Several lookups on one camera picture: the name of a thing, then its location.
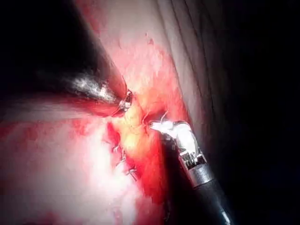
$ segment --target dark background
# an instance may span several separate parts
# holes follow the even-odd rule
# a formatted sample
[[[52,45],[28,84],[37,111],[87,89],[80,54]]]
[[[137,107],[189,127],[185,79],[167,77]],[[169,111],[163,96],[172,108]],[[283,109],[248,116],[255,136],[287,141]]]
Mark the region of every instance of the dark background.
[[[211,164],[241,224],[299,224],[296,1],[224,0],[222,7],[230,91]]]

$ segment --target silver metal jaw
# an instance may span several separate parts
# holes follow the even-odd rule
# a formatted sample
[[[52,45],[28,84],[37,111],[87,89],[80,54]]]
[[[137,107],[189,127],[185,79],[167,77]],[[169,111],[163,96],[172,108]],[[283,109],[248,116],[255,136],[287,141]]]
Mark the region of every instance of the silver metal jaw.
[[[179,161],[193,187],[213,179],[213,174],[188,123],[185,121],[171,122],[169,120],[151,121],[149,127],[170,136],[177,149]]]

